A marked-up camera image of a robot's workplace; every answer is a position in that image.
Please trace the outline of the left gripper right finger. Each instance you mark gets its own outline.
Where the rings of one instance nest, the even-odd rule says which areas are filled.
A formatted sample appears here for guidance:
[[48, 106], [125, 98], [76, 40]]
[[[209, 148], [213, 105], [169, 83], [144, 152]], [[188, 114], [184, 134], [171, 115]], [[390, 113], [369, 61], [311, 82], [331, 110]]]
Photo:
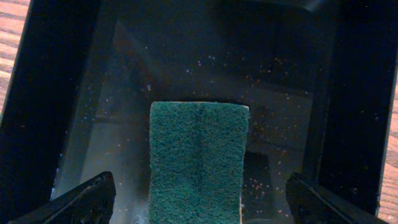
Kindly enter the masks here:
[[387, 224], [321, 185], [294, 172], [285, 185], [285, 197], [295, 223]]

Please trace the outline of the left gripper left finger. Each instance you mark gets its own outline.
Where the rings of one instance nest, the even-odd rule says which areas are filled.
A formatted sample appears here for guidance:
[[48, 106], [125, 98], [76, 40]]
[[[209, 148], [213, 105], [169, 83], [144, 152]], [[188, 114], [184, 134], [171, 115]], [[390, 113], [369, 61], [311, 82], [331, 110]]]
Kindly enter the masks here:
[[105, 171], [7, 224], [109, 224], [115, 196], [113, 175]]

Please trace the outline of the green yellow sponge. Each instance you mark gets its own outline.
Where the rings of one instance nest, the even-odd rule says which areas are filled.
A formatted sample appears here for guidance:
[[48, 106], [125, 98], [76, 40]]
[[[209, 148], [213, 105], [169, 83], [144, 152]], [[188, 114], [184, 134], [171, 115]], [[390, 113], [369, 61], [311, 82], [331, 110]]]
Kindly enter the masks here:
[[151, 224], [239, 224], [248, 106], [155, 101], [150, 108]]

